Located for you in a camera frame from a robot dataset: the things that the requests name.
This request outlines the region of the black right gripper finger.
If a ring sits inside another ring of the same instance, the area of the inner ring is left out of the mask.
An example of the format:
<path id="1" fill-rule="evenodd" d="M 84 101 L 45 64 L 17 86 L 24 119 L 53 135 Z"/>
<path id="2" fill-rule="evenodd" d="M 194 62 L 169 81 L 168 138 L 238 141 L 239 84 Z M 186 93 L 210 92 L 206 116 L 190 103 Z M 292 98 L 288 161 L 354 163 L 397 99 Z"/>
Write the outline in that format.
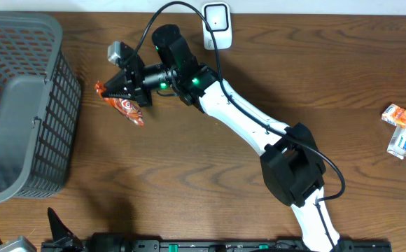
<path id="1" fill-rule="evenodd" d="M 119 89 L 108 89 L 103 87 L 100 90 L 100 95 L 103 98 L 126 99 L 131 101 L 136 100 L 133 91 L 128 87 L 122 87 Z"/>
<path id="2" fill-rule="evenodd" d="M 127 73 L 126 70 L 121 69 L 119 72 L 108 80 L 104 87 L 107 90 L 121 90 L 126 86 L 127 83 Z"/>

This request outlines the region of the red chocolate bar wrapper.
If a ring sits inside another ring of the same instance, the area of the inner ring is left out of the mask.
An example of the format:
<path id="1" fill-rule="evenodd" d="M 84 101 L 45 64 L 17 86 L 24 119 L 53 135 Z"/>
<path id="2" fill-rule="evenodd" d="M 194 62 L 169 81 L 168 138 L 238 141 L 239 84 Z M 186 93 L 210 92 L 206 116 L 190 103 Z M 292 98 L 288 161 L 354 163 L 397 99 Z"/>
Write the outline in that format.
<path id="1" fill-rule="evenodd" d="M 141 109 L 128 99 L 107 98 L 103 96 L 106 88 L 103 83 L 97 82 L 94 85 L 97 94 L 110 106 L 115 108 L 120 114 L 131 120 L 135 125 L 144 126 L 144 119 Z"/>

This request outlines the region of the orange juice carton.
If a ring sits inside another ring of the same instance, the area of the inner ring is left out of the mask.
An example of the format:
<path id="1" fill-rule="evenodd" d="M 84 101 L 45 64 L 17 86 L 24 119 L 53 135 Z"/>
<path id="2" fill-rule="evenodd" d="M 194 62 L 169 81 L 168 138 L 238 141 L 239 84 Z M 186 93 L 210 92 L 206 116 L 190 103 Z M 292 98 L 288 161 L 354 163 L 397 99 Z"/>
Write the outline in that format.
<path id="1" fill-rule="evenodd" d="M 406 109 L 390 104 L 381 115 L 381 119 L 393 126 L 406 128 Z"/>

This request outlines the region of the white Panadol box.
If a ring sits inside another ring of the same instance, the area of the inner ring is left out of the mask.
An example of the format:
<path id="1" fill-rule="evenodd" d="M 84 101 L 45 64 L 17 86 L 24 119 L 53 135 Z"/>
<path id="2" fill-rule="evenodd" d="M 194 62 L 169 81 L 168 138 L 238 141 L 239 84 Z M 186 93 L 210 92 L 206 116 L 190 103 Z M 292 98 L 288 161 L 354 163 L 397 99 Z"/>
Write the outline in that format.
<path id="1" fill-rule="evenodd" d="M 406 157 L 406 128 L 396 127 L 386 151 L 401 160 Z"/>

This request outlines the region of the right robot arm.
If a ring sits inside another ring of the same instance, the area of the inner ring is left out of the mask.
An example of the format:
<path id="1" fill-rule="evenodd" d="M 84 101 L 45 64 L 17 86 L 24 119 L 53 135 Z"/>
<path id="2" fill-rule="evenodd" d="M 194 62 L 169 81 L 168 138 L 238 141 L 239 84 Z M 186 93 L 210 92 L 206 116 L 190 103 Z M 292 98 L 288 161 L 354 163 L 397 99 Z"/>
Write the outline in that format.
<path id="1" fill-rule="evenodd" d="M 326 209 L 323 188 L 328 160 L 310 130 L 275 120 L 246 101 L 216 71 L 197 61 L 175 24 L 157 28 L 152 40 L 160 62 L 150 66 L 123 42 L 108 47 L 108 60 L 120 71 L 96 84 L 99 96 L 142 126 L 140 109 L 151 106 L 152 91 L 171 88 L 183 103 L 227 125 L 258 154 L 265 185 L 292 209 L 309 250 L 338 251 L 340 235 Z"/>

